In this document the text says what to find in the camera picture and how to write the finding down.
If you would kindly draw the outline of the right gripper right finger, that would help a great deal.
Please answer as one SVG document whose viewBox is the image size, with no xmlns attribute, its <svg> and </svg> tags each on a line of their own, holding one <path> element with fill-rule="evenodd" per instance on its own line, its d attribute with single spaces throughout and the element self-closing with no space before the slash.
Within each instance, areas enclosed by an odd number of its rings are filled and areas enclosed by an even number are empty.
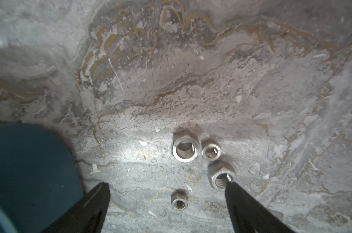
<svg viewBox="0 0 352 233">
<path fill-rule="evenodd" d="M 235 182 L 227 183 L 225 200 L 235 233 L 293 232 Z"/>
</svg>

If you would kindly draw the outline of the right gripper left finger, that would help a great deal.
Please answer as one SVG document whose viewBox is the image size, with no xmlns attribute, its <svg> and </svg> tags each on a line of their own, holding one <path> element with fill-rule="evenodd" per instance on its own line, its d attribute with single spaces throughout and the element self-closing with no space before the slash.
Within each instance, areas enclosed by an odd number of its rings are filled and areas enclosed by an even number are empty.
<svg viewBox="0 0 352 233">
<path fill-rule="evenodd" d="M 101 182 L 83 196 L 44 233 L 100 233 L 110 202 L 109 184 Z"/>
</svg>

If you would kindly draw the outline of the teal plastic storage box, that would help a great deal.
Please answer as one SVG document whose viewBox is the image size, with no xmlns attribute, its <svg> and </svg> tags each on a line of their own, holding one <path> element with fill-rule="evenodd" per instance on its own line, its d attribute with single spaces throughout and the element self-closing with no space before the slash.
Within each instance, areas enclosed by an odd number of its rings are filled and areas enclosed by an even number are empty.
<svg viewBox="0 0 352 233">
<path fill-rule="evenodd" d="M 73 155 L 59 136 L 0 123 L 0 233 L 40 233 L 82 197 Z"/>
</svg>

